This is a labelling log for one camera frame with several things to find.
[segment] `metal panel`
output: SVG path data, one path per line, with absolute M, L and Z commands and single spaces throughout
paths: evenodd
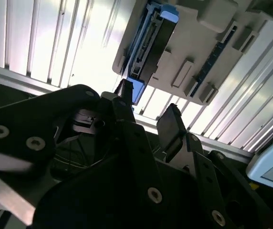
M 258 39 L 254 42 L 248 53 L 243 55 L 235 68 L 229 74 L 214 100 L 206 107 L 197 122 L 191 128 L 192 132 L 210 136 L 223 119 L 224 116 L 220 114 L 224 108 L 240 89 L 243 92 L 247 90 L 248 84 L 252 82 L 252 79 L 247 83 L 245 82 L 250 78 L 253 70 L 272 47 L 273 21 L 269 21 L 262 28 Z
M 0 67 L 5 67 L 7 0 L 0 0 Z
M 31 77 L 36 80 L 47 82 L 49 73 L 55 31 L 60 7 L 60 0 L 40 0 L 38 8 L 38 18 L 36 20 L 36 30 L 32 33 L 31 39 L 34 42 L 32 67 L 28 69 Z
M 63 71 L 66 51 L 71 38 L 71 24 L 74 19 L 75 0 L 63 0 L 58 15 L 58 23 L 54 40 L 50 72 L 48 75 L 52 85 L 59 86 Z
M 32 0 L 8 0 L 8 33 L 6 51 L 9 69 L 16 73 L 26 75 L 28 52 L 30 48 Z
M 91 1 L 80 0 L 75 8 L 73 24 L 70 31 L 69 44 L 66 50 L 64 66 L 60 78 L 61 88 L 65 88 L 69 85 L 70 77 L 72 76 L 71 71 L 77 52 L 78 42 L 81 37 L 84 16 L 87 13 L 86 9 L 92 10 Z
M 246 82 L 227 104 L 215 123 L 208 129 L 205 136 L 210 135 L 212 139 L 219 138 L 246 104 L 248 104 L 250 99 L 255 96 L 263 84 L 271 78 L 271 71 L 273 71 L 273 47 L 271 47 L 262 61 L 257 64 L 255 69 L 252 70 Z

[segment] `black plastic part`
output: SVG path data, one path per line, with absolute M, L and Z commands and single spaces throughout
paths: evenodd
M 127 105 L 132 105 L 133 84 L 128 80 L 122 80 L 116 88 L 114 94 L 117 94 Z
M 10 133 L 0 139 L 0 171 L 40 176 L 54 155 L 55 142 L 67 119 L 80 108 L 91 110 L 98 100 L 93 89 L 76 85 L 1 107 L 0 125 Z M 32 136 L 45 141 L 40 153 L 26 146 L 26 140 Z
M 145 85 L 148 84 L 153 73 L 157 71 L 158 62 L 166 49 L 167 43 L 173 34 L 176 27 L 176 23 L 168 20 L 164 20 L 161 28 L 157 34 L 157 37 L 150 49 L 146 62 L 143 65 L 142 72 L 139 75 L 139 80 L 142 80 Z
M 273 229 L 273 212 L 265 204 L 263 199 L 251 189 L 247 180 L 228 163 L 227 158 L 221 152 L 212 151 L 208 158 L 228 181 L 228 185 L 238 193 L 235 201 L 243 210 L 242 223 L 249 228 Z
M 205 220 L 192 220 L 200 215 L 190 198 L 194 181 L 160 161 L 157 166 L 172 203 L 167 214 L 154 214 L 139 202 L 131 169 L 117 154 L 52 188 L 36 208 L 33 229 L 210 228 Z
M 11 213 L 9 211 L 4 211 L 0 217 L 0 229 L 5 229 L 9 219 L 11 218 Z
M 169 162 L 182 148 L 182 138 L 186 133 L 181 112 L 175 104 L 171 104 L 159 118 L 157 131 L 161 151 L 167 154 L 166 162 Z

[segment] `blue plastic tab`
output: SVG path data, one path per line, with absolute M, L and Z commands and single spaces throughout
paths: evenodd
M 142 81 L 132 79 L 130 77 L 127 77 L 127 80 L 129 80 L 133 84 L 132 102 L 135 104 L 141 98 L 145 89 L 145 84 Z
M 176 7 L 171 5 L 163 5 L 161 7 L 161 18 L 169 20 L 173 23 L 177 23 L 179 21 L 179 12 L 176 10 Z

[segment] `corrugated metal wall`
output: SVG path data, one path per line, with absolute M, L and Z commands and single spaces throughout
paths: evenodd
M 119 79 L 112 63 L 135 2 L 0 0 L 0 67 L 49 87 L 112 91 Z M 147 87 L 135 113 L 154 125 L 169 103 L 193 133 L 251 152 L 264 144 L 273 135 L 273 21 L 209 106 Z

